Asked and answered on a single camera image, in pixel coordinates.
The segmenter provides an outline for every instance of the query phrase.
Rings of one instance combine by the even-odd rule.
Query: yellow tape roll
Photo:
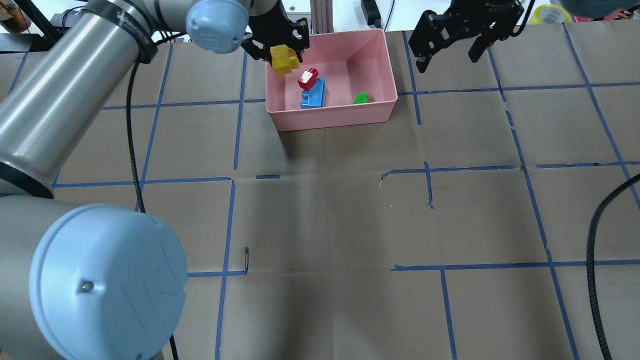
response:
[[[527,24],[562,24],[571,22],[571,15],[558,5],[540,5],[533,11]]]

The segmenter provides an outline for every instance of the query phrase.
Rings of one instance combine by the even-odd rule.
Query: blue toy block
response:
[[[317,78],[316,84],[311,90],[302,90],[302,101],[300,102],[300,108],[313,109],[322,108],[324,101],[324,78]]]

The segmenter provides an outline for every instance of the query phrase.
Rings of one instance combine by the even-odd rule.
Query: jar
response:
[[[22,33],[31,26],[31,19],[13,0],[0,0],[0,25],[10,33]]]

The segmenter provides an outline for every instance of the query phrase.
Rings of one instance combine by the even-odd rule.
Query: red toy block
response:
[[[300,85],[302,89],[309,91],[316,84],[317,77],[318,70],[311,68],[300,75],[298,78],[298,85]]]

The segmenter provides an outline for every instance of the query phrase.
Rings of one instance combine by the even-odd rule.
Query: pink plastic box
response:
[[[277,76],[266,64],[266,108],[278,131],[385,122],[397,101],[387,39],[380,29],[311,35],[300,68]],[[298,77],[316,68],[324,78],[324,106],[301,109]],[[353,104],[361,92],[366,104]]]

